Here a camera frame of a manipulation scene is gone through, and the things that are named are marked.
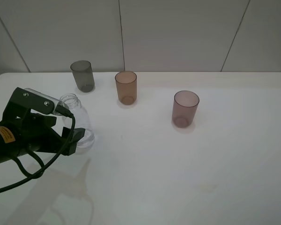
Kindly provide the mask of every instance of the clear plastic bottle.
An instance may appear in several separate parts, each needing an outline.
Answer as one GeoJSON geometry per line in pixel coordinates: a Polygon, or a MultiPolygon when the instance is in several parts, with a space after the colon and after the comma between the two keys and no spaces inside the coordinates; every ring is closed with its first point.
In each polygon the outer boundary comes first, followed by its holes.
{"type": "MultiPolygon", "coordinates": [[[[81,101],[75,94],[65,94],[60,100],[65,103],[71,113],[73,113],[76,124],[75,128],[84,128],[84,137],[77,143],[78,148],[87,148],[93,145],[95,141],[94,133],[90,126],[89,115],[86,109],[82,106],[81,101]]],[[[63,116],[62,120],[67,128],[71,127],[72,119],[63,116]]]]}

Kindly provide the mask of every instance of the cup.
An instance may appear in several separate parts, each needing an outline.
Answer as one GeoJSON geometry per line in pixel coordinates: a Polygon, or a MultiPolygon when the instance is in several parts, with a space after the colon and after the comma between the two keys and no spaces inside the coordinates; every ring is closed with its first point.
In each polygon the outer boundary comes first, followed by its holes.
{"type": "Polygon", "coordinates": [[[172,121],[178,128],[186,128],[192,124],[199,101],[198,95],[188,90],[175,94],[172,121]]]}
{"type": "Polygon", "coordinates": [[[89,61],[81,60],[72,63],[71,70],[79,90],[90,92],[95,87],[92,66],[89,61]]]}
{"type": "Polygon", "coordinates": [[[124,105],[133,104],[136,100],[136,74],[131,71],[123,71],[119,72],[115,79],[120,102],[124,105]]]}

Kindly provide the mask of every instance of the orange warning label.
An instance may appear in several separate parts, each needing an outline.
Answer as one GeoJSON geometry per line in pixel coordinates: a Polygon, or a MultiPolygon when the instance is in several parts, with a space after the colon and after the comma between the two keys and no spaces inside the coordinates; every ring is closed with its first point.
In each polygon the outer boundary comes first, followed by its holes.
{"type": "Polygon", "coordinates": [[[3,137],[5,143],[10,143],[15,141],[15,136],[13,133],[6,127],[0,127],[0,134],[3,137]]]}

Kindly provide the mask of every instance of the robotic arm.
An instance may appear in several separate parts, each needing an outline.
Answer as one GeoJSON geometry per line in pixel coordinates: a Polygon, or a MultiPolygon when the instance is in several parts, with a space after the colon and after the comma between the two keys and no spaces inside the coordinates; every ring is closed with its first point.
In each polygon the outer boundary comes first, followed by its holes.
{"type": "Polygon", "coordinates": [[[31,179],[42,176],[57,157],[75,153],[77,142],[84,137],[85,129],[74,128],[75,118],[62,102],[31,89],[16,88],[3,112],[0,122],[0,163],[13,160],[21,172],[27,177],[13,185],[0,188],[0,193],[18,187],[31,179]],[[59,136],[52,127],[56,117],[31,113],[31,109],[48,115],[64,115],[72,118],[72,127],[63,128],[59,136]],[[35,152],[56,153],[44,165],[35,152]],[[29,154],[41,166],[34,174],[28,173],[22,166],[19,156],[29,154]]]}

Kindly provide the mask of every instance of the white table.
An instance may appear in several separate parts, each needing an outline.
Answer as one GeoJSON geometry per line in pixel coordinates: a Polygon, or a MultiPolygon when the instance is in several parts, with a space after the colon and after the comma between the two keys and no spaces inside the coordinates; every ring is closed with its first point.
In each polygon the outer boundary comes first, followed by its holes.
{"type": "MultiPolygon", "coordinates": [[[[281,225],[281,73],[137,73],[133,106],[119,103],[115,74],[95,73],[91,93],[71,73],[0,76],[0,120],[16,87],[76,93],[96,134],[91,150],[0,194],[0,225],[281,225]],[[200,97],[187,129],[171,123],[179,90],[200,97]]],[[[23,178],[0,164],[0,187],[23,178]]]]}

